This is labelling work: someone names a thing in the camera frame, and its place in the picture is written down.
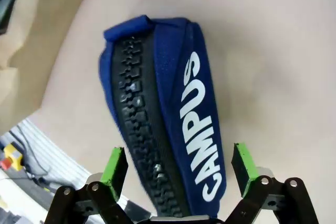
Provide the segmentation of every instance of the white table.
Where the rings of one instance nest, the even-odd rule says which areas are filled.
[[[140,14],[185,16],[205,35],[215,86],[227,190],[220,218],[239,201],[230,165],[245,142],[280,181],[304,180],[320,223],[336,192],[334,0],[85,0],[61,48],[40,110],[30,119],[91,172],[123,141],[98,78],[103,30]],[[131,165],[123,194],[153,210]],[[255,223],[277,223],[262,212]]]

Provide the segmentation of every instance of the zipper teeth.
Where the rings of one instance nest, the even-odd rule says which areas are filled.
[[[142,92],[141,61],[143,42],[130,37],[122,42],[123,70],[118,73],[121,113],[128,135],[128,146],[133,160],[137,162],[138,172],[157,206],[158,214],[182,217],[171,182],[160,159],[152,126],[148,120],[145,98]]]

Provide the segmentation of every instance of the blue fabric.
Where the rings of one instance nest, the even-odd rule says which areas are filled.
[[[104,32],[100,79],[116,121],[111,90],[113,41],[154,30],[154,67],[161,112],[193,215],[217,216],[226,188],[219,120],[205,41],[185,18],[140,16]]]

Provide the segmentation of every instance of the white ridged surface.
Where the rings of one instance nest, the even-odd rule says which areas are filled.
[[[19,126],[26,138],[29,140],[34,154],[41,166],[48,171],[48,176],[46,176],[47,179],[69,182],[76,189],[83,187],[87,178],[91,175],[86,169],[77,164],[72,158],[56,146],[46,135],[43,134],[43,132],[32,124],[30,120],[23,120],[19,123]],[[25,142],[17,127],[12,128],[12,131]],[[5,133],[2,136],[2,141],[5,143],[10,143],[13,140],[14,138],[9,133]],[[38,174],[43,173],[34,161],[32,155],[29,157],[30,159],[28,161],[34,172]],[[121,195],[118,204],[122,207],[122,209],[125,209],[127,201],[128,199]],[[96,223],[103,223],[100,216],[91,216],[90,219]]]

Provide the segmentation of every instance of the cable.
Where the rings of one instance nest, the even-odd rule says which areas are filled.
[[[20,131],[20,134],[22,135],[22,137],[25,139],[25,141],[26,141],[26,143],[27,143],[27,145],[28,145],[28,148],[29,148],[29,150],[30,150],[30,152],[31,152],[31,154],[32,154],[32,156],[33,156],[33,158],[35,159],[37,165],[38,165],[38,166],[45,172],[44,174],[39,174],[39,175],[35,175],[35,174],[33,174],[33,173],[31,173],[31,174],[33,174],[33,175],[35,175],[35,176],[46,176],[46,175],[48,175],[48,174],[49,174],[49,171],[45,170],[45,169],[41,166],[40,162],[37,160],[37,158],[36,158],[36,156],[35,156],[35,153],[33,152],[33,149],[32,149],[32,147],[31,147],[31,145],[30,145],[30,143],[29,143],[29,141],[28,141],[26,135],[23,133],[21,127],[20,127],[19,125],[17,125],[16,127],[17,127],[17,129]]]

